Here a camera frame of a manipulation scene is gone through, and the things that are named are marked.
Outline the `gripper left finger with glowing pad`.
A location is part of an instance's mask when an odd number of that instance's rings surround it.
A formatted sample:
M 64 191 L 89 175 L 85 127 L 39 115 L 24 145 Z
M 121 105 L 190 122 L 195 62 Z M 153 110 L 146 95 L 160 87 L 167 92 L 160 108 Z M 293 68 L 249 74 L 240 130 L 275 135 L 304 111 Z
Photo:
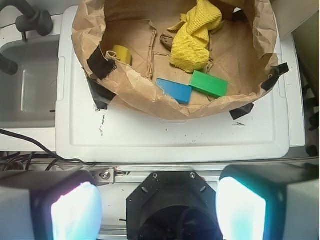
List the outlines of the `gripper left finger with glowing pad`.
M 102 216 L 101 194 L 88 171 L 0 174 L 2 240 L 96 240 Z

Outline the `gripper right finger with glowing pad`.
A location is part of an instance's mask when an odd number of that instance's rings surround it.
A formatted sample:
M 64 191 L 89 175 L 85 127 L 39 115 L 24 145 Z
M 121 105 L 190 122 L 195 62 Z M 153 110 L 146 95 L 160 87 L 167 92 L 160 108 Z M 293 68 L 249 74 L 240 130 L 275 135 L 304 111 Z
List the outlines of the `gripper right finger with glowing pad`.
M 215 203 L 226 240 L 318 240 L 320 167 L 230 164 L 221 172 Z

